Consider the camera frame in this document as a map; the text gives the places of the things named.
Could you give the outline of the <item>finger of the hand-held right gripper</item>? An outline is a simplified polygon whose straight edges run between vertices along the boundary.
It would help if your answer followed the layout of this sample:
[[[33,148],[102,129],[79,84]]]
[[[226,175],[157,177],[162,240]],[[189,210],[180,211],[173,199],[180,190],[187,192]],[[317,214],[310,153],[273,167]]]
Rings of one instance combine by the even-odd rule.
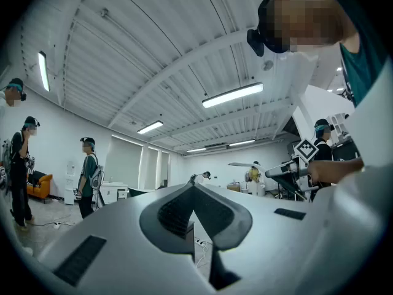
[[[265,176],[268,178],[281,177],[281,176],[294,176],[299,177],[299,161],[298,159],[293,159],[288,162],[284,162],[281,165],[268,169],[265,172]]]

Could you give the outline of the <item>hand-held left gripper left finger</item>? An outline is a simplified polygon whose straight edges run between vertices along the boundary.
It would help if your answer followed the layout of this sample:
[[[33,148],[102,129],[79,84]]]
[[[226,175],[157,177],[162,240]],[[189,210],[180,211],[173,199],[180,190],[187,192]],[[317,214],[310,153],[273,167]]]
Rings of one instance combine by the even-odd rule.
[[[191,255],[163,252],[139,225],[145,207],[181,187],[108,204],[71,227],[39,256],[46,269],[45,285],[56,295],[215,295]],[[88,237],[105,243],[73,286],[56,273]]]

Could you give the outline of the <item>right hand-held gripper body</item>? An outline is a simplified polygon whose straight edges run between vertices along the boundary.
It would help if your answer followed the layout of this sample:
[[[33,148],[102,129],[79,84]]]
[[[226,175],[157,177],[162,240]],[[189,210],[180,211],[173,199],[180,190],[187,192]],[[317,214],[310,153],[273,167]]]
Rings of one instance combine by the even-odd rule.
[[[304,139],[294,147],[294,155],[289,165],[294,183],[302,192],[311,192],[319,189],[314,186],[311,174],[308,172],[310,161],[314,159],[318,148],[309,140]]]

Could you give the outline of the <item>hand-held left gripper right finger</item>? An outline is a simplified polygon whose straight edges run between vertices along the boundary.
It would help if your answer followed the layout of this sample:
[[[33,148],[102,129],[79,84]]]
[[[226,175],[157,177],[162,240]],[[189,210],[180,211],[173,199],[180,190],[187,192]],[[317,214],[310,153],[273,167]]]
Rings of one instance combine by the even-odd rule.
[[[321,236],[327,194],[313,203],[254,197],[196,185],[196,215],[214,229],[211,275],[198,275],[197,295],[326,295]]]

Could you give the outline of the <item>person's right forearm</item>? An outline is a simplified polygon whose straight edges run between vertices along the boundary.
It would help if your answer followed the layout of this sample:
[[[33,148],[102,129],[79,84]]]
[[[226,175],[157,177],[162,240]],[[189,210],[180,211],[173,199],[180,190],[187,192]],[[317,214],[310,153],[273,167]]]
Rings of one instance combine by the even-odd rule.
[[[364,167],[364,162],[361,157],[356,159],[332,162],[329,168],[329,182],[338,183],[345,176],[361,171]]]

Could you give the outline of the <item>person's right hand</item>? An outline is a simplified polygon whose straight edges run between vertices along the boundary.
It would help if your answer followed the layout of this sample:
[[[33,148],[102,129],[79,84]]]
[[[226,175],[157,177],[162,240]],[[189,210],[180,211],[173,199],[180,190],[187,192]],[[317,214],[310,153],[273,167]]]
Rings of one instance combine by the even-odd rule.
[[[308,174],[313,184],[336,183],[332,173],[331,161],[312,161],[308,165]]]

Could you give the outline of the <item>white cabinet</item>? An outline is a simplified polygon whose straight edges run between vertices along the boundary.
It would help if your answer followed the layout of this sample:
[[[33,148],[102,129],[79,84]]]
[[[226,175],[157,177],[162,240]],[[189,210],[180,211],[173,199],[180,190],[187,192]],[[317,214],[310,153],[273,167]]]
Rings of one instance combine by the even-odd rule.
[[[100,187],[100,194],[105,205],[116,202],[118,199],[128,197],[128,186],[120,182],[103,182]]]

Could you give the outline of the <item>white water dispenser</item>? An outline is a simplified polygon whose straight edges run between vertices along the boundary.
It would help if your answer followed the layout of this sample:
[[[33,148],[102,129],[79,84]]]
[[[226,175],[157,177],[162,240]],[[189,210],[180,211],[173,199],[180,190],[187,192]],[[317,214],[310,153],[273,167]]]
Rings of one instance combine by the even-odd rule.
[[[74,194],[74,177],[76,166],[72,160],[67,162],[64,182],[64,203],[73,205],[76,195]]]

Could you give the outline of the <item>orange sofa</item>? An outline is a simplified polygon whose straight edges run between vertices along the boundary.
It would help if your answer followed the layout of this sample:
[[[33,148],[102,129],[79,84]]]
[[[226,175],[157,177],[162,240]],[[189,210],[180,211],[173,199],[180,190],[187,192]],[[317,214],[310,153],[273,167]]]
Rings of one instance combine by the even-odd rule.
[[[27,193],[43,201],[50,195],[50,187],[53,175],[46,175],[34,170],[27,174]]]

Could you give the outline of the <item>person's teal shirt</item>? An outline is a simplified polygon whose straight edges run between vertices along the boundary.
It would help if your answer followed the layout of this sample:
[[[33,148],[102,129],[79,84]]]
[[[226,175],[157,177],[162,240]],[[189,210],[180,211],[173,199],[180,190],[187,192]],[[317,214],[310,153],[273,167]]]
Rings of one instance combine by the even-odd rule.
[[[357,106],[377,80],[388,52],[376,30],[372,18],[358,0],[337,0],[359,35],[359,50],[350,52],[340,43],[341,60],[352,91],[353,104]]]

